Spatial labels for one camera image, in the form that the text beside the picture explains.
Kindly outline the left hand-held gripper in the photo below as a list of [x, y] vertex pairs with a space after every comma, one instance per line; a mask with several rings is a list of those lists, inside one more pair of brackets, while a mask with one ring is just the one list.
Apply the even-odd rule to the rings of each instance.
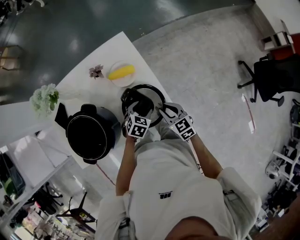
[[128, 117], [128, 119], [125, 121], [125, 130], [128, 136], [143, 139], [150, 127], [150, 118], [154, 109], [149, 109], [147, 114], [144, 117], [141, 117], [134, 111], [134, 107], [138, 103], [139, 102], [136, 101], [126, 108], [124, 117]]

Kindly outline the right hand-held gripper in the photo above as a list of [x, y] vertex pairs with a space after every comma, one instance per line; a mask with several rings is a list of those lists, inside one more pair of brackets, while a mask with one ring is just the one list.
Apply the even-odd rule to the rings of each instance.
[[[163, 103], [163, 107], [155, 107], [165, 122], [170, 125], [169, 128], [183, 141], [188, 141], [192, 136], [196, 135], [191, 117], [185, 112], [181, 105], [176, 103]], [[170, 116], [166, 109], [175, 113], [178, 118]]]

